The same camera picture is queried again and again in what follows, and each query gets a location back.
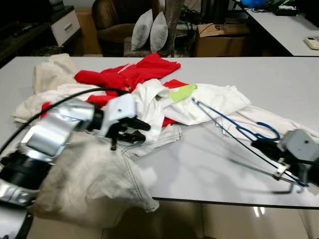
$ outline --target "beige cloth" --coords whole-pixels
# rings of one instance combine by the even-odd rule
[[[21,103],[12,113],[14,120],[17,122],[24,123],[29,118],[41,111],[42,105],[46,102],[51,104],[77,92],[98,88],[94,85],[85,84],[64,84],[58,86],[55,90],[45,91],[37,95],[30,96],[23,103]],[[105,96],[104,91],[95,91],[80,95],[76,98],[86,101],[91,95]]]
[[[111,151],[108,139],[75,132],[29,209],[41,218],[95,228],[114,227],[133,206],[153,212],[159,203],[151,198],[146,178],[130,158],[146,155],[180,136],[178,126],[168,125],[156,143],[132,146],[119,142],[117,150]]]
[[[77,69],[66,53],[50,56],[46,62],[37,64],[33,71],[34,94],[56,90],[63,84],[77,84],[74,75]]]

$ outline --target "clothing pile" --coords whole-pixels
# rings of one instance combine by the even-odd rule
[[[123,212],[132,206],[146,212],[155,211],[159,204],[153,200],[148,187],[156,182],[152,168],[140,169],[131,157],[144,156],[155,148],[175,142],[181,137],[176,122],[194,125],[210,121],[191,100],[195,97],[253,131],[267,135],[257,128],[256,121],[265,121],[285,134],[288,130],[304,128],[315,139],[319,135],[302,125],[283,119],[250,105],[250,101],[235,86],[186,84],[171,80],[162,84],[159,79],[178,70],[179,63],[161,59],[157,53],[100,73],[77,72],[67,54],[51,56],[36,65],[33,75],[34,95],[12,114],[16,121],[25,122],[41,111],[46,104],[91,88],[113,87],[129,91],[137,102],[137,118],[150,124],[143,144],[118,142],[110,150],[109,139],[98,139],[86,132],[73,133],[56,165],[41,185],[37,201],[30,210],[38,217],[61,220],[78,225],[109,228],[115,226]],[[115,92],[93,92],[81,95],[83,101],[103,108]],[[231,133],[236,129],[221,120]]]

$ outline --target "red clothing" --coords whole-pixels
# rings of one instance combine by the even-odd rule
[[[175,120],[173,120],[173,119],[169,119],[169,118],[164,118],[164,121],[163,121],[163,124],[162,124],[162,127],[165,127],[165,126],[167,126],[167,125],[169,125],[169,124],[172,124],[172,123],[176,123],[176,121]]]
[[[179,68],[179,63],[164,60],[157,53],[153,53],[144,57],[137,64],[127,64],[104,70],[101,73],[80,71],[74,78],[79,83],[113,87],[131,93],[138,83],[142,84],[153,78],[161,79]],[[107,94],[111,96],[117,95],[115,92],[107,92]]]
[[[188,84],[182,82],[182,81],[178,81],[178,80],[170,80],[170,81],[167,81],[163,84],[163,86],[166,86],[167,88],[170,88],[170,89],[174,89],[174,88],[178,88],[178,87],[182,87],[182,86],[187,86]]]
[[[45,103],[43,103],[43,105],[42,105],[42,107],[41,107],[41,111],[45,110],[46,108],[48,108],[48,107],[50,107],[50,106],[51,106],[51,103],[50,103],[50,102],[45,102]],[[42,115],[40,116],[40,119],[46,117],[47,114],[48,114],[48,112],[42,114]]]
[[[111,99],[116,98],[116,96],[95,96],[91,95],[86,102],[91,102],[99,105],[99,109],[106,105]]]

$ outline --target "gray pillow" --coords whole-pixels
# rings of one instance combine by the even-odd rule
[[[155,18],[150,35],[151,52],[158,52],[161,50],[167,40],[168,28],[165,16],[161,11]]]
[[[132,51],[142,48],[148,40],[153,23],[152,9],[140,16],[136,22],[132,35]]]

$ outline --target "white table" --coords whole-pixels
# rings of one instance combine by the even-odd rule
[[[45,57],[17,57],[0,69],[0,143],[15,129],[10,114],[32,94],[32,71]],[[137,58],[75,57],[78,70],[102,71]],[[182,68],[162,82],[235,85],[253,105],[319,129],[319,58],[174,58]],[[274,168],[225,137],[213,123],[182,127],[180,141],[133,160],[158,175],[153,197],[222,204],[319,207],[319,188],[302,193],[269,176]]]
[[[306,36],[319,40],[319,28],[304,16],[276,16],[271,12],[252,12],[246,9],[266,31],[268,31],[293,56],[319,56],[318,50],[311,50],[304,42]]]

